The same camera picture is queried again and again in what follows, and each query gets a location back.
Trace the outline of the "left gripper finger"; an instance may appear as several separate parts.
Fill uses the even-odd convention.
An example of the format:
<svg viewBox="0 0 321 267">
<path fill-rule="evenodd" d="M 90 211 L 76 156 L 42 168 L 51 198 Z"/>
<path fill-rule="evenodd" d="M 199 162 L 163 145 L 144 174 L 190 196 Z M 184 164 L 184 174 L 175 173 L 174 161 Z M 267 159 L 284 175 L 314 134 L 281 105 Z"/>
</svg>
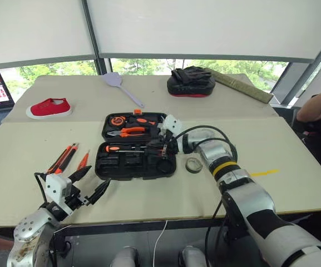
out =
<svg viewBox="0 0 321 267">
<path fill-rule="evenodd" d="M 91 165 L 88 165 L 88 166 L 85 166 L 85 167 L 75 171 L 73 174 L 71 174 L 68 177 L 68 179 L 71 180 L 72 184 L 76 181 L 80 181 L 88 173 L 88 171 L 90 170 L 91 167 L 92 167 Z"/>
<path fill-rule="evenodd" d="M 104 182 L 102 182 L 96 189 L 94 190 L 94 193 L 87 197 L 88 204 L 95 204 L 99 198 L 102 197 L 102 195 L 106 192 L 108 186 L 110 185 L 111 179 L 107 179 Z"/>
</svg>

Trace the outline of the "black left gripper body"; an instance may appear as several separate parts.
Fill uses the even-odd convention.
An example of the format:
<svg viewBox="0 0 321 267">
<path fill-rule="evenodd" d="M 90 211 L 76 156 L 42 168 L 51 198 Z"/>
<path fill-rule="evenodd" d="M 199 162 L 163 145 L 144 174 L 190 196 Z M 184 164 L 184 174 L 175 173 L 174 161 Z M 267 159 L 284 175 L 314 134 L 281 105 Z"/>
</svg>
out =
<svg viewBox="0 0 321 267">
<path fill-rule="evenodd" d="M 65 197 L 65 204 L 72 210 L 75 211 L 79 209 L 81 206 L 90 204 L 90 201 L 86 196 L 81 194 L 80 189 L 76 186 L 71 186 L 70 194 Z"/>
</svg>

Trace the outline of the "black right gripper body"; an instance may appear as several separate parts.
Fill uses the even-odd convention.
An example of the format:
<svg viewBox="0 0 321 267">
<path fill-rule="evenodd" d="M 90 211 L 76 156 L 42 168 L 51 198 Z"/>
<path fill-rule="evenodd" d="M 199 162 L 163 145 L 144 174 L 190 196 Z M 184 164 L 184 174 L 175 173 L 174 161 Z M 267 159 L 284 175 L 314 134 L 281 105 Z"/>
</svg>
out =
<svg viewBox="0 0 321 267">
<path fill-rule="evenodd" d="M 172 134 L 166 134 L 162 141 L 161 156 L 163 159 L 168 159 L 179 152 L 177 139 Z"/>
</svg>

